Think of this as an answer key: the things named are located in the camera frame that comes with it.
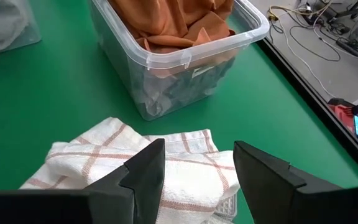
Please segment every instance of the white towel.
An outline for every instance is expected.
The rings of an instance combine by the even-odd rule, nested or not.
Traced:
[[[108,118],[70,143],[54,143],[45,164],[21,189],[83,189],[157,138],[165,139],[166,157],[157,223],[216,223],[216,215],[233,218],[232,209],[221,213],[236,207],[231,205],[239,190],[232,151],[219,152],[207,129],[141,136],[119,119]]]
[[[8,48],[28,23],[23,0],[0,0],[0,50]]]

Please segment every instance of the red device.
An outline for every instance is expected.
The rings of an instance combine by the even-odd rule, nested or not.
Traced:
[[[328,106],[342,121],[343,125],[358,139],[358,105],[353,105],[344,99],[332,98],[328,102]]]

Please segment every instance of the orange towel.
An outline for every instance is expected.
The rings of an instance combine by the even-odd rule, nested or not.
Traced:
[[[169,53],[234,35],[233,0],[109,0],[140,46]]]

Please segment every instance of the orange stripe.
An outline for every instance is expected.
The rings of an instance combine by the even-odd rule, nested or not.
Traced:
[[[66,176],[61,176],[61,177],[56,181],[56,183],[55,183],[53,186],[51,186],[50,188],[51,188],[51,189],[56,189],[57,186],[58,186],[61,182],[63,182],[63,180],[65,180],[66,178],[67,178]]]
[[[84,137],[82,137],[82,136],[78,136],[78,137],[76,138],[76,140],[79,141],[80,144],[91,144],[88,140],[86,140],[86,139],[85,139]]]
[[[112,134],[112,136],[110,136],[107,140],[105,140],[105,142],[102,144],[102,146],[108,146],[110,143],[112,143],[118,137],[118,135],[120,135],[122,133],[122,131],[124,130],[125,127],[126,127],[126,124],[123,123],[119,127],[119,129],[114,134]],[[93,164],[96,162],[97,158],[99,157],[99,153],[100,153],[102,146],[94,147],[92,154],[96,154],[96,156],[89,157],[88,160],[85,162],[84,167],[82,168],[81,175],[86,180],[88,180],[88,178],[89,178]]]
[[[36,179],[36,178],[30,178],[30,179],[27,181],[27,184],[31,184],[31,185],[33,185],[33,186],[40,187],[40,188],[42,188],[42,189],[48,189],[48,188],[51,187],[50,184],[45,183],[44,181],[39,180],[39,179]]]
[[[214,149],[211,143],[209,142],[210,136],[208,135],[208,132],[206,130],[203,130],[203,134],[205,136],[205,143],[206,143],[206,147],[208,148],[208,152],[213,152]]]
[[[160,206],[163,206],[165,208],[172,208],[175,210],[190,211],[190,212],[213,212],[216,209],[215,207],[207,207],[207,206],[195,205],[190,203],[172,202],[168,200],[161,200]]]
[[[49,155],[46,161],[57,156],[90,156],[99,158],[111,158],[111,159],[130,159],[133,155],[126,154],[96,154],[91,152],[56,152]]]
[[[90,152],[57,152],[49,155],[46,160],[49,160],[53,157],[57,156],[91,156],[91,157],[98,157],[98,158],[110,158],[110,159],[130,159],[133,155],[126,155],[126,154],[93,154]],[[167,161],[176,161],[176,162],[189,162],[194,164],[201,164],[206,166],[213,166],[220,169],[226,170],[235,170],[234,167],[231,166],[221,166],[218,164],[209,164],[207,162],[200,162],[200,161],[191,161],[188,159],[177,159],[177,158],[166,158]]]
[[[180,133],[180,136],[181,136],[181,139],[183,141],[183,144],[185,145],[186,152],[191,153],[189,143],[187,142],[185,133]]]
[[[215,160],[209,158],[208,155],[203,154],[203,156],[205,156],[205,158],[207,158],[207,160],[209,160],[213,164],[217,165]],[[226,177],[223,175],[223,172],[222,172],[221,168],[217,167],[216,171],[218,172],[219,178],[221,179],[221,182],[222,182],[222,185],[223,185],[223,190],[226,191],[229,188],[229,182],[227,181]]]
[[[91,168],[93,164],[96,162],[96,159],[99,156],[99,152],[101,148],[102,146],[95,146],[92,152],[92,154],[94,154],[95,156],[89,157],[88,160],[85,162],[85,165],[82,167],[81,175],[85,178],[85,180],[88,180],[88,177],[91,172]]]
[[[121,127],[119,127],[118,131],[116,131],[112,136],[110,136],[110,138],[108,138],[104,143],[103,146],[108,146],[110,145],[110,143],[112,143],[117,137],[118,135],[120,135],[122,133],[122,131],[124,130],[124,128],[126,127],[126,124],[122,124]]]

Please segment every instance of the black device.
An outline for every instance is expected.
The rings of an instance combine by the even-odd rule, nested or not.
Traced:
[[[340,46],[342,49],[344,49],[345,51],[349,52],[350,54],[352,54],[352,55],[358,57],[358,51],[355,50],[353,47],[351,47],[351,46],[348,44],[348,42],[345,42],[345,41],[343,41],[343,40],[341,40],[341,39],[338,39],[338,40],[336,41],[336,44],[337,44],[338,46]]]
[[[323,3],[323,7],[328,4],[329,1],[320,0]],[[327,17],[327,23],[332,24],[337,21],[340,17],[351,16],[351,19],[354,19],[358,15],[358,1],[350,8],[347,9],[346,7],[339,7],[338,4],[331,4],[327,10],[330,16]]]
[[[353,105],[342,98],[331,98],[328,105],[358,140],[358,105]]]
[[[302,17],[309,25],[313,26],[314,22],[315,22],[315,20],[317,19],[318,16],[316,14],[313,14],[313,15],[310,15],[310,16],[309,15],[302,15]]]
[[[255,223],[358,224],[358,188],[341,189],[242,141],[233,158]]]
[[[157,139],[83,190],[0,192],[0,223],[154,224],[165,172]]]
[[[347,34],[351,29],[348,27],[343,27],[339,31],[341,31],[341,35]]]

